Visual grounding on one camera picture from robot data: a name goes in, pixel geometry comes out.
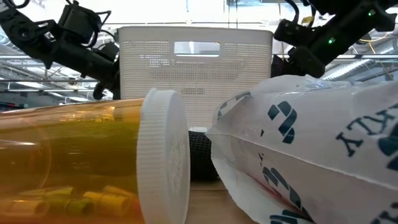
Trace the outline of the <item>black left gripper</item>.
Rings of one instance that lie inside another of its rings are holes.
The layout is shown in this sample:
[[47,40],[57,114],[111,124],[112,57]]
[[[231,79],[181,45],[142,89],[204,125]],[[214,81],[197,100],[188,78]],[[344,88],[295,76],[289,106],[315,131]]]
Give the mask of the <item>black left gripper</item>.
[[108,42],[98,48],[86,49],[73,44],[52,42],[47,45],[51,61],[80,72],[80,76],[87,76],[97,80],[93,97],[99,100],[103,91],[109,90],[114,100],[121,99],[119,47]]

